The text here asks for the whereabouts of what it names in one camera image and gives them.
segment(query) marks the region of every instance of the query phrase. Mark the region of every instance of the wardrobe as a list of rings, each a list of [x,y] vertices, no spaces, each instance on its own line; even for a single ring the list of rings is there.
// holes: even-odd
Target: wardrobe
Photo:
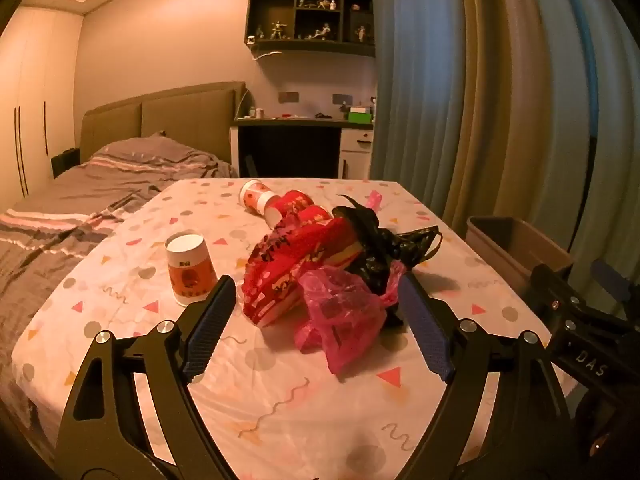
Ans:
[[[53,180],[50,158],[75,144],[82,16],[19,7],[0,36],[0,212]]]

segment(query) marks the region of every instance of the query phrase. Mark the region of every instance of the gray plastic bin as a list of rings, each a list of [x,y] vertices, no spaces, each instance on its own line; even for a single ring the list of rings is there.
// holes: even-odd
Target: gray plastic bin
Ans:
[[[466,243],[526,301],[536,266],[547,264],[565,277],[573,265],[565,250],[519,218],[472,216],[466,224]]]

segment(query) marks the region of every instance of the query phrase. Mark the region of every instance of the desk drawer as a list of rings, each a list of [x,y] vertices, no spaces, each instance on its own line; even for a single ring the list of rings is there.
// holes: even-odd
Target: desk drawer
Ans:
[[[373,130],[350,130],[344,128],[340,135],[340,151],[370,152],[373,144]]]

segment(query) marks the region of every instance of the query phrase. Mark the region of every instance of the table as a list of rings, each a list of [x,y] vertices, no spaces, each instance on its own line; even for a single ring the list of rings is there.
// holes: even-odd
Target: table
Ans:
[[[383,333],[340,378],[322,352],[302,355],[292,331],[300,309],[258,329],[241,310],[244,264],[268,232],[238,205],[245,180],[184,180],[128,218],[61,283],[21,336],[13,360],[17,382],[38,407],[55,442],[75,373],[100,330],[116,337],[146,333],[182,312],[168,281],[164,241],[186,228],[202,232],[219,275],[235,281],[239,301],[207,371],[190,385],[200,414],[241,480],[392,480],[420,440],[445,385],[429,371],[410,330]],[[365,203],[382,194],[382,226],[397,232],[439,225],[440,252],[414,272],[459,318],[518,336],[549,334],[516,294],[423,204],[392,182],[265,180],[276,192],[299,189],[331,209],[346,194]],[[29,367],[25,376],[22,370]],[[561,383],[571,383],[559,374]],[[171,461],[146,378],[136,385],[154,452]],[[497,377],[485,389],[463,458],[478,453]]]

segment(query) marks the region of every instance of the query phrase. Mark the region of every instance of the wall shelf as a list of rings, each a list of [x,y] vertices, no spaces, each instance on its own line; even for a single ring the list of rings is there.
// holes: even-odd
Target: wall shelf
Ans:
[[[307,50],[315,52],[339,52],[355,56],[375,57],[373,0],[334,1],[337,9],[301,7],[302,0],[249,0],[245,27],[245,43],[254,52],[270,50]],[[316,4],[321,0],[304,0]],[[357,5],[360,10],[351,7]],[[285,39],[271,39],[273,25],[283,25]],[[309,36],[329,28],[326,40],[310,40]],[[360,41],[358,31],[364,27],[366,34]],[[249,36],[257,36],[260,29],[263,39],[256,37],[249,44]]]

